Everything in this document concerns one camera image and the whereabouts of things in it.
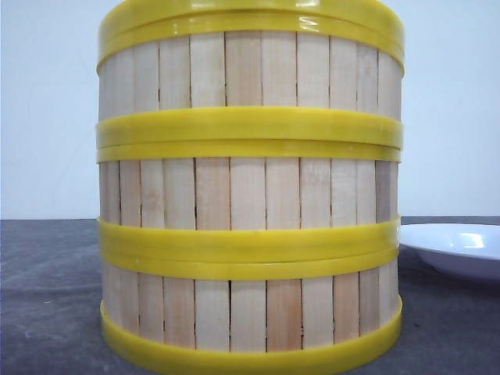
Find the bamboo steamer basket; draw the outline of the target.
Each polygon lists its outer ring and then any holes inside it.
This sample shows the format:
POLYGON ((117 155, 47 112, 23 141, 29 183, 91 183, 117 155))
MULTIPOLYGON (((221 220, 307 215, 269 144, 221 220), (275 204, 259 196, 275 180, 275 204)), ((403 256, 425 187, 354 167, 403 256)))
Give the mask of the bamboo steamer basket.
POLYGON ((398 253, 397 164, 180 158, 100 165, 103 259, 149 273, 341 273, 398 253))
POLYGON ((247 30, 98 60, 102 161, 312 156, 394 161, 403 60, 359 41, 247 30))
POLYGON ((398 340, 396 247, 304 262, 103 255, 106 344, 161 374, 329 374, 398 340))

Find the woven bamboo steamer lid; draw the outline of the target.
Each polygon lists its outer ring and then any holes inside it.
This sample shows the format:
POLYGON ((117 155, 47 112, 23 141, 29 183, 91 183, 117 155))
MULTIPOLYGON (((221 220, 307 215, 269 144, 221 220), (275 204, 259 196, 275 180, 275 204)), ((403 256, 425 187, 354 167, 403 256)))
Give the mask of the woven bamboo steamer lid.
POLYGON ((163 38, 247 30, 331 35, 404 59, 402 22, 379 1, 123 1, 99 27, 99 58, 163 38))

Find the white plate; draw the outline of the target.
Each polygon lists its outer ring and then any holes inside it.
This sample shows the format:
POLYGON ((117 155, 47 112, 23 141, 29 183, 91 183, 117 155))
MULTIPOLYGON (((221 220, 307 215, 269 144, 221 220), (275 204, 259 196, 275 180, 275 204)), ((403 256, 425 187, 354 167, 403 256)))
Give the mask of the white plate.
POLYGON ((401 226, 400 243, 441 273, 477 282, 499 282, 499 226, 424 223, 401 226))

